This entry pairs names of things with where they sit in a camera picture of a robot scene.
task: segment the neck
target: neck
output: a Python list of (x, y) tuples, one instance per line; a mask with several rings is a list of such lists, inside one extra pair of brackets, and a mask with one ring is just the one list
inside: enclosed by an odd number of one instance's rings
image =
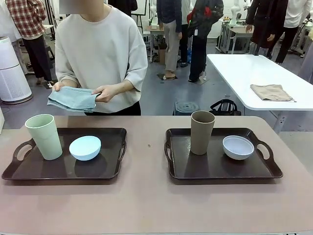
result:
[(111, 11), (111, 7), (104, 4), (103, 7), (100, 9), (97, 9), (92, 14), (82, 14), (81, 17), (83, 17), (86, 21), (89, 22), (99, 22), (105, 19)]

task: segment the person in plaid shirt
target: person in plaid shirt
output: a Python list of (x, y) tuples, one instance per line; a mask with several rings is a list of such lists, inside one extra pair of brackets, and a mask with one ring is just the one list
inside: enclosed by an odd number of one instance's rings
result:
[(6, 0), (5, 2), (23, 39), (30, 63), (37, 77), (37, 84), (40, 85), (42, 78), (44, 78), (52, 87), (48, 55), (43, 37), (45, 31), (42, 23), (45, 19), (44, 4), (41, 0)]

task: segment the black trousers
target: black trousers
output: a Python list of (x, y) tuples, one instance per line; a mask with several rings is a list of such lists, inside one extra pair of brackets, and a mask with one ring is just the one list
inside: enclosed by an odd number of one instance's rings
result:
[(105, 113), (85, 113), (87, 116), (140, 116), (141, 115), (141, 107), (139, 102), (135, 103), (133, 106), (118, 111), (116, 113), (105, 114)]
[(181, 26), (182, 39), (179, 42), (181, 61), (187, 63), (188, 56), (188, 25), (183, 24)]
[(207, 38), (193, 37), (189, 80), (197, 81), (205, 71)]
[(34, 69), (36, 78), (43, 77), (46, 81), (51, 81), (51, 72), (43, 35), (32, 40), (23, 39), (23, 42), (28, 52), (29, 60)]
[(278, 30), (277, 34), (275, 35), (275, 38), (273, 40), (272, 46), (268, 49), (267, 57), (270, 57), (270, 54), (273, 51), (275, 44), (277, 43), (279, 38), (283, 35), (283, 33), (285, 33), (285, 37), (282, 41), (282, 45), (280, 47), (278, 56), (277, 56), (276, 61), (275, 61), (276, 63), (283, 63), (285, 58), (286, 58), (287, 52), (292, 45), (293, 39), (294, 39), (295, 35), (297, 34), (297, 31), (298, 31), (298, 27), (296, 27), (296, 28), (285, 28), (285, 27), (283, 27), (280, 30)]

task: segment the brown tray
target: brown tray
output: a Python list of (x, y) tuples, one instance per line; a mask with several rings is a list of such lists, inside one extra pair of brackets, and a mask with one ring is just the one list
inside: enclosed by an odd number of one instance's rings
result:
[[(255, 148), (252, 156), (242, 161), (229, 158), (223, 150), (223, 139), (231, 135), (251, 141)], [(268, 159), (257, 149), (260, 144), (268, 150)], [(247, 128), (214, 128), (208, 151), (201, 156), (190, 152), (190, 129), (169, 129), (164, 148), (169, 173), (178, 180), (265, 180), (283, 176), (272, 149)]]
[[(3, 172), (5, 180), (109, 180), (120, 171), (126, 151), (126, 130), (123, 128), (58, 128), (63, 154), (52, 161), (45, 160), (33, 139), (22, 143)], [(100, 153), (90, 161), (79, 161), (69, 152), (69, 145), (82, 136), (101, 140)], [(17, 156), (31, 145), (22, 161)]]

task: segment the brown folded cloth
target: brown folded cloth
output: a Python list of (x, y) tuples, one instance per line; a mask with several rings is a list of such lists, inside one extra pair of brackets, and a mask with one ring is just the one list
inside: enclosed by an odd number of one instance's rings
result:
[(283, 90), (281, 85), (251, 85), (250, 87), (262, 100), (295, 102), (295, 100)]

